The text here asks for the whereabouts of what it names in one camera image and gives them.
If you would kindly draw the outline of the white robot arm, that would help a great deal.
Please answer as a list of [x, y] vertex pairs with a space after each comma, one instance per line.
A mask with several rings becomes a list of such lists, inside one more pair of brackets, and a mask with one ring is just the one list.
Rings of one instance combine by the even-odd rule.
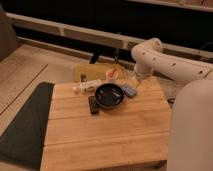
[[131, 55], [137, 76], [155, 70], [184, 84], [172, 108], [167, 171], [213, 171], [213, 64], [165, 54], [157, 38]]

